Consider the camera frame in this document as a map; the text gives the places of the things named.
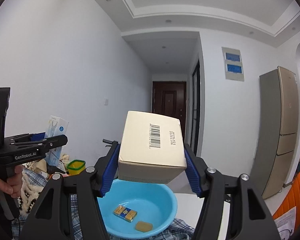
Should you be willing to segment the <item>person left hand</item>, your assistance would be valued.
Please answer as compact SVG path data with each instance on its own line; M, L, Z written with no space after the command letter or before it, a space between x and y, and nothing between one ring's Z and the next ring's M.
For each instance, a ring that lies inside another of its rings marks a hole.
M14 168L15 175L8 178L7 181L0 179L0 191L10 195L12 198L18 198L21 195L23 166L18 165Z

